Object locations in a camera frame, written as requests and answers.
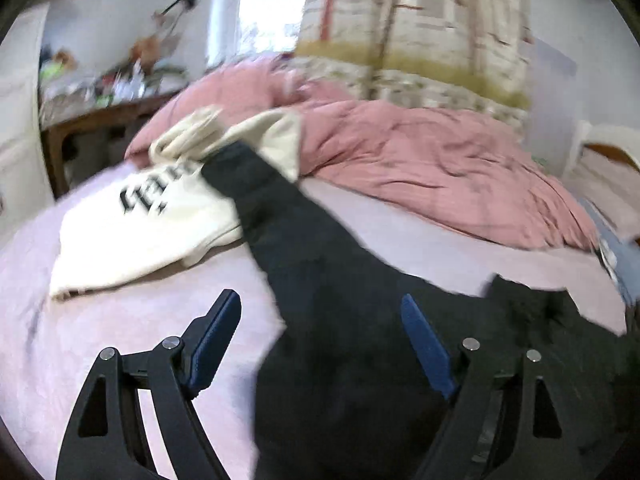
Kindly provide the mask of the pink desk lamp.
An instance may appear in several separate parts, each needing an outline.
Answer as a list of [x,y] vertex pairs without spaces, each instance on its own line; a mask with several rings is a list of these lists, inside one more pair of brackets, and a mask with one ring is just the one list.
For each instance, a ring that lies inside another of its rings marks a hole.
[[198,0],[175,0],[164,10],[155,11],[152,21],[157,28],[178,23],[183,14],[191,12],[198,5]]

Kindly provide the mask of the blue floral pillow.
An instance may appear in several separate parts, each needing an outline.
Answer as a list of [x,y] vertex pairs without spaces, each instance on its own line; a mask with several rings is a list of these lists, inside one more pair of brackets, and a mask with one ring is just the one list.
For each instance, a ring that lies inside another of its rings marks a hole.
[[616,284],[620,296],[629,307],[639,304],[639,246],[623,242],[604,222],[588,200],[579,199],[597,227],[600,257],[608,274]]

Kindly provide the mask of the stack of papers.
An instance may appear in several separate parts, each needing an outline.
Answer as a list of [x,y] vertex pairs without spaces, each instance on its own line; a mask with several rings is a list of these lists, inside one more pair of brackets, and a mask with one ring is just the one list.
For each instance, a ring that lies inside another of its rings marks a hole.
[[39,87],[39,118],[43,125],[85,114],[96,105],[96,77],[67,74]]

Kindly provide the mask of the pink plaid quilt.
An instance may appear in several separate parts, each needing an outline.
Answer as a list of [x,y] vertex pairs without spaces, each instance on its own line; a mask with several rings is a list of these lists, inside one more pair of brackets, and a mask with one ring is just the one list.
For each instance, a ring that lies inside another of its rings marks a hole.
[[217,68],[178,93],[136,134],[125,157],[143,168],[162,133],[194,110],[231,127],[287,107],[303,119],[300,173],[386,200],[447,228],[521,249],[596,248],[582,205],[545,174],[512,129],[484,114],[358,100],[280,58]]

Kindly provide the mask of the pink pillow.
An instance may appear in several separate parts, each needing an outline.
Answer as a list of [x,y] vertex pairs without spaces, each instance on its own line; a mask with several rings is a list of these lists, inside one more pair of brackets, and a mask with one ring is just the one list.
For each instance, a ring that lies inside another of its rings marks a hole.
[[639,173],[631,166],[584,148],[565,182],[626,243],[639,238]]

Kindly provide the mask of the window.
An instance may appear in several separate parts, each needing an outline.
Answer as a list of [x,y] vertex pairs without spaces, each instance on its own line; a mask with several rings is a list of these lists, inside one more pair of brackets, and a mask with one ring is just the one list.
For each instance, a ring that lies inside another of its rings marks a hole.
[[212,0],[207,65],[294,50],[306,0]]

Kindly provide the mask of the white carved headboard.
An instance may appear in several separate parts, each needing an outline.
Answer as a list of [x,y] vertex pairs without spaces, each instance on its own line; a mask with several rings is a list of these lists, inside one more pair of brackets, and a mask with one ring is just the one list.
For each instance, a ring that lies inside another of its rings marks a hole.
[[562,174],[562,181],[573,169],[584,148],[596,151],[605,157],[631,166],[639,172],[639,130],[630,127],[599,124],[580,120],[570,144],[570,154]]

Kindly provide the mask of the pink bed sheet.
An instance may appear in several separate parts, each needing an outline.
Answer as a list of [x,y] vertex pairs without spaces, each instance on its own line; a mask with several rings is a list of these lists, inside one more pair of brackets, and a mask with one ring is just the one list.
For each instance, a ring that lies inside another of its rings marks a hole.
[[[195,400],[198,417],[232,478],[253,473],[253,375],[282,324],[248,249],[211,252],[196,266],[173,266],[145,281],[55,301],[49,296],[58,230],[70,207],[128,174],[122,165],[98,174],[25,224],[1,252],[1,416],[32,466],[55,475],[65,428],[99,352],[154,348],[179,335],[231,288],[242,318],[213,385]],[[465,295],[480,294],[494,275],[536,289],[564,288],[580,313],[615,333],[626,328],[622,297],[598,259],[555,249],[524,252],[435,226],[380,200],[308,179],[304,192],[331,211],[359,243],[407,274]]]

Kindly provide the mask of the white cabinet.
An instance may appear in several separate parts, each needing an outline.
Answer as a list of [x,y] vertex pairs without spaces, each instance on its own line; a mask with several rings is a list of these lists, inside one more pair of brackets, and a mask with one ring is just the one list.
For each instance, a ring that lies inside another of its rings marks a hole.
[[39,122],[39,60],[47,3],[22,12],[1,43],[1,241],[54,202]]

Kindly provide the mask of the cream printed hoodie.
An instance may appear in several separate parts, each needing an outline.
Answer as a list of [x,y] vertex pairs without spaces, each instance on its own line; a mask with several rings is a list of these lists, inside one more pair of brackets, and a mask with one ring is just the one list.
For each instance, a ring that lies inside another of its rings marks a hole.
[[227,127],[216,106],[201,107],[152,142],[149,168],[83,198],[60,227],[49,285],[53,298],[133,282],[165,266],[193,266],[215,246],[238,240],[232,200],[202,176],[204,162],[241,141],[294,182],[299,114],[277,108]]

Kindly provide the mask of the black puffer jacket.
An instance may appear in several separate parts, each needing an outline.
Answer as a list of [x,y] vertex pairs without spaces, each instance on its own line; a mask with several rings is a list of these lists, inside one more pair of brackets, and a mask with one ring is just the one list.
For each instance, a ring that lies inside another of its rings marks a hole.
[[639,341],[583,318],[564,290],[493,278],[446,292],[359,245],[332,214],[251,148],[209,156],[284,322],[256,377],[258,479],[415,479],[446,415],[405,332],[411,296],[445,349],[486,342],[504,370],[535,349],[552,373],[583,479],[639,474]]

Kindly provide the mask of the tree pattern curtain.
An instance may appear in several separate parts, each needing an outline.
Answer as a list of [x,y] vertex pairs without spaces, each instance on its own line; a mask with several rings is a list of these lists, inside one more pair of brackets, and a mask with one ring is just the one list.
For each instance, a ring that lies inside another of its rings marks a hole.
[[294,54],[359,99],[475,110],[521,130],[532,43],[528,0],[306,0]]

